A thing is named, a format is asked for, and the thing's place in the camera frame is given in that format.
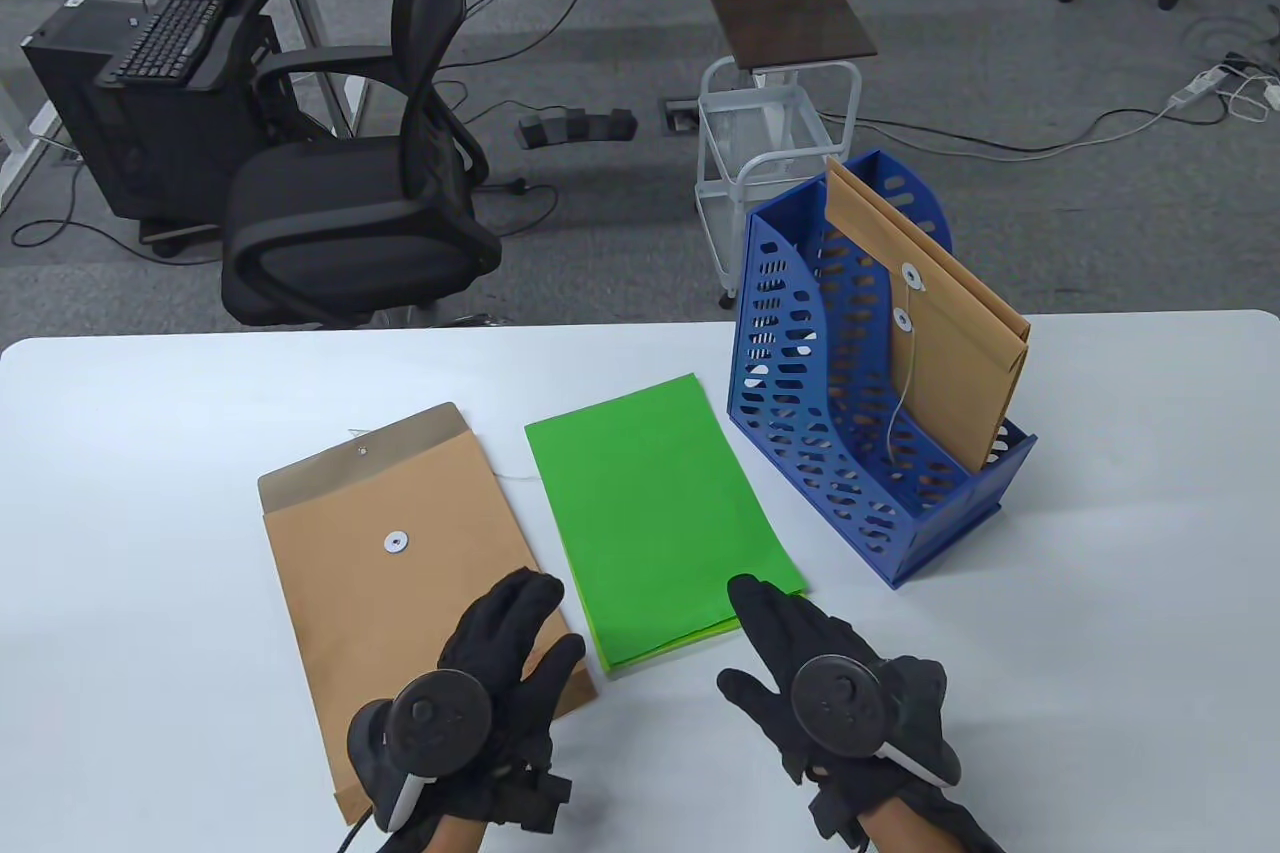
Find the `person's left hand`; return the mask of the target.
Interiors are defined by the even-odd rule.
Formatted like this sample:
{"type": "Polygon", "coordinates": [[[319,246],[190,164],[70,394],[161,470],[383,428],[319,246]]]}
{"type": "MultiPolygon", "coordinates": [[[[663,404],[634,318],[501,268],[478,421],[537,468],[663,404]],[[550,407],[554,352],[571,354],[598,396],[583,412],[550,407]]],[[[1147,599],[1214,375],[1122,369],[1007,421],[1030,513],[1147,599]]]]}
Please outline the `person's left hand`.
{"type": "Polygon", "coordinates": [[[585,642],[568,633],[534,667],[526,663],[563,597],[558,578],[521,567],[475,599],[445,643],[438,667],[483,688],[490,726],[479,752],[433,788],[442,815],[553,833],[572,784],[550,774],[550,724],[585,642]]]}

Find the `person's right hand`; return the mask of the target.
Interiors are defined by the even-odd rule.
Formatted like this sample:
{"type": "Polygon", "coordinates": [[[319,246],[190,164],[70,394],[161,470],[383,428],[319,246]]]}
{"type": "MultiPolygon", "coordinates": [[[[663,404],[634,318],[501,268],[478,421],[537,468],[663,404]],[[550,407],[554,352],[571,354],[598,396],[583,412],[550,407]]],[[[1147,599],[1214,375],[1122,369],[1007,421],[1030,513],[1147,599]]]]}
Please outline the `person's right hand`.
{"type": "Polygon", "coordinates": [[[773,743],[794,783],[815,786],[809,811],[823,838],[856,852],[998,850],[946,795],[963,767],[943,735],[940,662],[886,658],[845,620],[749,574],[727,592],[774,686],[727,667],[719,693],[773,743]]]}

